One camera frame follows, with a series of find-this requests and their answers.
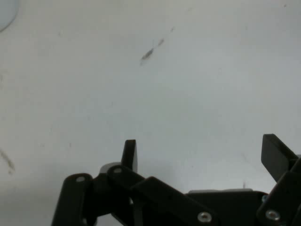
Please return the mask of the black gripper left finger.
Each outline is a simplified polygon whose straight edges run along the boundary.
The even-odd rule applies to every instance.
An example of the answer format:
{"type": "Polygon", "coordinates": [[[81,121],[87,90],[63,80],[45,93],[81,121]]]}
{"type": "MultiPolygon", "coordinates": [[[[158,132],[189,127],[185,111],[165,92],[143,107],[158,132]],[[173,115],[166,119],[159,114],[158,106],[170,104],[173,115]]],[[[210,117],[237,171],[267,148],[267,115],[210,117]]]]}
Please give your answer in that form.
{"type": "Polygon", "coordinates": [[[135,140],[121,161],[104,165],[97,177],[74,174],[64,182],[54,226],[94,226],[110,214],[124,226],[217,226],[217,214],[162,181],[137,172],[135,140]]]}

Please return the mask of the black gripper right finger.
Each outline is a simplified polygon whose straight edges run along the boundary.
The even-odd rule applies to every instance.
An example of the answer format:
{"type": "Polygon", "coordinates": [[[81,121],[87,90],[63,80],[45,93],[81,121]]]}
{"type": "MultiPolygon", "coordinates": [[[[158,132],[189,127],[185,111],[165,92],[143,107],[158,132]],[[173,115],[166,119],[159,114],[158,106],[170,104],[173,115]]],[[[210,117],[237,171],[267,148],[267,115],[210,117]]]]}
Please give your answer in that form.
{"type": "Polygon", "coordinates": [[[276,184],[257,210],[263,226],[301,224],[301,158],[276,135],[262,138],[261,162],[276,184]]]}

